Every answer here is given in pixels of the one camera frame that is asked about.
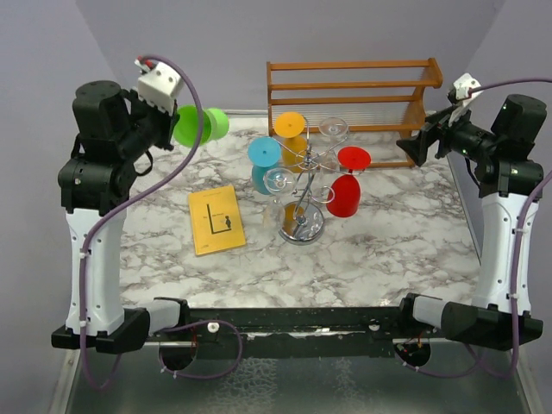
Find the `clear wine glass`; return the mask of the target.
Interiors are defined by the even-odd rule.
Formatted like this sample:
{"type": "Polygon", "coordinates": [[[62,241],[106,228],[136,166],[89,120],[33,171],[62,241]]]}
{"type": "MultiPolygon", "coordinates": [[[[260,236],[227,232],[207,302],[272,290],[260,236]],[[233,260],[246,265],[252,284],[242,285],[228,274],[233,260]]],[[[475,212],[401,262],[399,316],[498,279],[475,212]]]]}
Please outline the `clear wine glass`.
{"type": "Polygon", "coordinates": [[[317,157],[323,173],[334,173],[340,169],[335,149],[348,139],[349,126],[340,117],[327,117],[318,126],[321,135],[329,139],[329,146],[317,157]]]}

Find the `red plastic wine glass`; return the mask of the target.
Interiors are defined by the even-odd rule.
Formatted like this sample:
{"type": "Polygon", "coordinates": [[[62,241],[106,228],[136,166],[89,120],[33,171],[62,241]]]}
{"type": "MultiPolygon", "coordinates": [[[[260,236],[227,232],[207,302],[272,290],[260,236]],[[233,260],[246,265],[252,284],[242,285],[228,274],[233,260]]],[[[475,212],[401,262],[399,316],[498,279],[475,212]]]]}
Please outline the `red plastic wine glass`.
{"type": "Polygon", "coordinates": [[[368,168],[372,157],[361,147],[349,146],[339,151],[337,159],[348,172],[332,184],[333,194],[329,195],[330,201],[326,206],[333,216],[347,218],[357,212],[361,200],[361,186],[353,172],[368,168]]]}

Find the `blue plastic wine glass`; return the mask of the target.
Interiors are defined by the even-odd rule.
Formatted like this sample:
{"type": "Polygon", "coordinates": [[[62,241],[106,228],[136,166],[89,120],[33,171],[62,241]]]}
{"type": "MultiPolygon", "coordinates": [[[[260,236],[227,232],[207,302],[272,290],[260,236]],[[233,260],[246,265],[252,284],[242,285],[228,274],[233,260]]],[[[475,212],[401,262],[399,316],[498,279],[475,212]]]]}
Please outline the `blue plastic wine glass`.
{"type": "Polygon", "coordinates": [[[264,136],[254,139],[248,147],[248,158],[253,164],[251,177],[254,189],[262,195],[270,195],[264,184],[265,173],[280,161],[281,149],[276,140],[264,136]]]}

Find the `yellow plastic wine glass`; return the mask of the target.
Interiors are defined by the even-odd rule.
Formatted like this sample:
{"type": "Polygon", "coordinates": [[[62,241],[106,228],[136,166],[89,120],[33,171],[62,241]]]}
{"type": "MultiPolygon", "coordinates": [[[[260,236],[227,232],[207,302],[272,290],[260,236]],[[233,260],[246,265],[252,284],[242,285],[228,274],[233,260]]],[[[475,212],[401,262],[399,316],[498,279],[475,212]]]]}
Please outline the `yellow plastic wine glass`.
{"type": "Polygon", "coordinates": [[[293,111],[282,113],[274,123],[274,132],[280,138],[282,164],[293,173],[303,171],[301,166],[307,148],[307,140],[302,136],[305,127],[304,117],[293,111]]]}

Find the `clear champagne flute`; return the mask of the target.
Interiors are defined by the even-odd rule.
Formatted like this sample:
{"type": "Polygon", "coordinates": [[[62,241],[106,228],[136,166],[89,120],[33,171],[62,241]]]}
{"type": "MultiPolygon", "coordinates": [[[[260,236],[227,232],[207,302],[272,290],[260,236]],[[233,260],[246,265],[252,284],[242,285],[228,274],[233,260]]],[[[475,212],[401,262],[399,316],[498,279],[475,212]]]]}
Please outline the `clear champagne flute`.
{"type": "Polygon", "coordinates": [[[296,176],[288,168],[275,167],[264,174],[263,183],[270,196],[264,209],[263,224],[268,229],[279,230],[285,221],[285,207],[282,199],[295,190],[296,176]]]}

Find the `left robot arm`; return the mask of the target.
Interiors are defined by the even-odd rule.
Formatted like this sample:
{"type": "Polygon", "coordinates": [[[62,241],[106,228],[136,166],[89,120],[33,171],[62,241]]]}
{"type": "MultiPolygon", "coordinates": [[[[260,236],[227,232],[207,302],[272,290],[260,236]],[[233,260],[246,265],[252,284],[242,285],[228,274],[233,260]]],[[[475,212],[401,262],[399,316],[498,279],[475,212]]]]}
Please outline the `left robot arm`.
{"type": "Polygon", "coordinates": [[[124,354],[141,349],[151,335],[151,313],[144,307],[125,309],[120,301],[126,213],[116,209],[129,200],[140,175],[134,163],[149,156],[151,147],[173,150],[176,108],[172,91],[127,91],[109,80],[76,90],[72,112],[78,133],[58,174],[72,238],[71,305],[64,325],[52,334],[54,347],[124,354]],[[92,234],[110,212],[115,215],[92,234]]]}

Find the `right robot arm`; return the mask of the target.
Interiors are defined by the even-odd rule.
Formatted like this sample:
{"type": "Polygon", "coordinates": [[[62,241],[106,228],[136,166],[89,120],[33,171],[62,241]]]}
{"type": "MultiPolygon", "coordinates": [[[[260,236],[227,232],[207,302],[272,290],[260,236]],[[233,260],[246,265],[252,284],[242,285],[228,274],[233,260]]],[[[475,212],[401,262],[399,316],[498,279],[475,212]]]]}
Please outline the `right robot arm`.
{"type": "Polygon", "coordinates": [[[500,351],[541,336],[543,322],[530,315],[527,269],[544,172],[529,154],[546,116],[544,102],[511,94],[490,130],[472,124],[470,112],[454,119],[447,108],[428,116],[416,137],[398,140],[417,166],[433,144],[438,159],[455,152],[474,162],[484,220],[480,276],[471,303],[410,293],[396,316],[403,336],[415,337],[429,325],[450,341],[500,351]]]}

